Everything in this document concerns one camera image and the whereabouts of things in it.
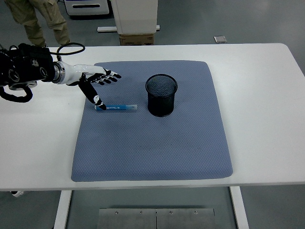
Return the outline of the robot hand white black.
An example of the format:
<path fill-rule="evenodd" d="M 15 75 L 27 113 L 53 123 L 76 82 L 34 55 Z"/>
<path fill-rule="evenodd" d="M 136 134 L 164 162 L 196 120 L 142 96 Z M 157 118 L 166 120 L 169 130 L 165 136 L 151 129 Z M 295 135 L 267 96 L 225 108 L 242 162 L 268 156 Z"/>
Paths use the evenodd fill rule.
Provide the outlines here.
<path fill-rule="evenodd" d="M 66 76 L 63 83 L 66 85 L 77 85 L 92 104 L 102 110 L 106 110 L 106 105 L 92 84 L 110 84 L 117 82 L 118 79 L 121 79 L 121 76 L 116 72 L 95 65 L 66 65 L 65 69 Z"/>

